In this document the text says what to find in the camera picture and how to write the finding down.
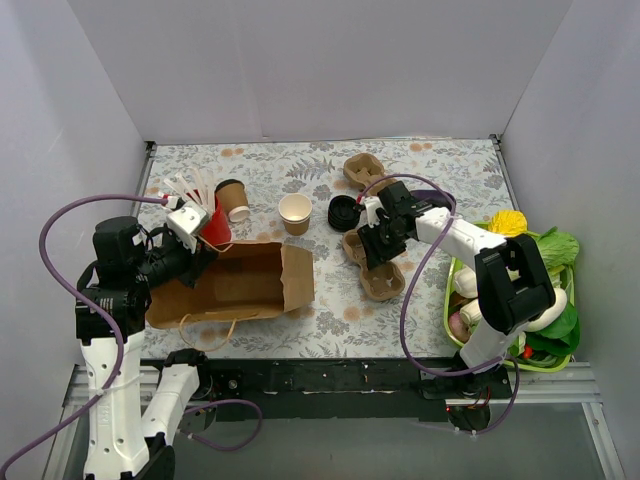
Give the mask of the brown paper bag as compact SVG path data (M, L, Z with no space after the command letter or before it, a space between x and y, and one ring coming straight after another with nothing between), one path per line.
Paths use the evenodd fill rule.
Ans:
M313 254L279 242L239 241L218 252L193 287L171 280L151 291L146 321L156 329L177 329L182 341L201 352L225 346L238 324L272 319L315 299ZM224 340L199 345L186 329L211 323L226 329Z

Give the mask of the black coffee cup lid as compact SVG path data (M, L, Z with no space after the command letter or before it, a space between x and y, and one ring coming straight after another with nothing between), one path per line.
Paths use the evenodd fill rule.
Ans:
M218 185L215 188L215 192L217 194L218 191L220 191L220 190L222 190L222 189L224 189L226 187L233 186L233 185L234 186L235 185L240 185L242 188L244 188L244 183L242 181L237 180L237 179L226 179L226 180L218 183Z

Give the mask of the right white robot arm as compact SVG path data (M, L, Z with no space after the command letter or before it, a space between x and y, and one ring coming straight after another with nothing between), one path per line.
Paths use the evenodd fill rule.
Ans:
M467 222L446 191L440 193L444 201L439 206L418 200L404 178L389 175L389 186L377 195L362 192L357 198L356 211L367 216L358 230L367 265L376 268L394 259L414 239L475 273L481 319L459 352L459 367L435 373L452 378L460 395L475 397L489 384L487 370L502 363L525 326L555 304L554 288L533 238L505 237Z

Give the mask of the brown paper coffee cup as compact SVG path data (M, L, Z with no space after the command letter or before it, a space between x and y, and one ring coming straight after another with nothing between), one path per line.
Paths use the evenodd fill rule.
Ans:
M307 232L312 212L311 200L300 193L285 195L279 202L278 213L285 230L293 236Z

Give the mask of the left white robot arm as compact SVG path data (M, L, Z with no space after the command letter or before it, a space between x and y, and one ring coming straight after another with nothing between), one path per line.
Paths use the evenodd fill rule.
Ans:
M93 235L95 261L78 290L88 299L75 307L88 390L86 479L171 478L173 438L190 399L210 394L211 373L203 353L178 350L165 360L147 413L140 406L140 359L151 291L171 280L192 287L218 254L200 240L184 245L169 226L157 229L160 245L137 219L99 223Z

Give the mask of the brown cardboard cup carrier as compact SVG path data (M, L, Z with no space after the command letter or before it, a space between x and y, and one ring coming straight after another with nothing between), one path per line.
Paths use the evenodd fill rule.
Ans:
M355 229L347 231L342 238L346 256L360 268L359 278L367 297L383 302L400 295L405 289L405 278L394 262L386 262L370 269L364 246Z
M386 171L374 155L359 153L345 161L343 174L352 188L362 192L376 180L386 176Z

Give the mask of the stack of black lids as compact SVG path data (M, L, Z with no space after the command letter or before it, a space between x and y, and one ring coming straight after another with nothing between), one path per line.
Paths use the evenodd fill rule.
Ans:
M347 232L357 227L361 209L356 199L347 195L333 197L328 206L328 223L338 232Z

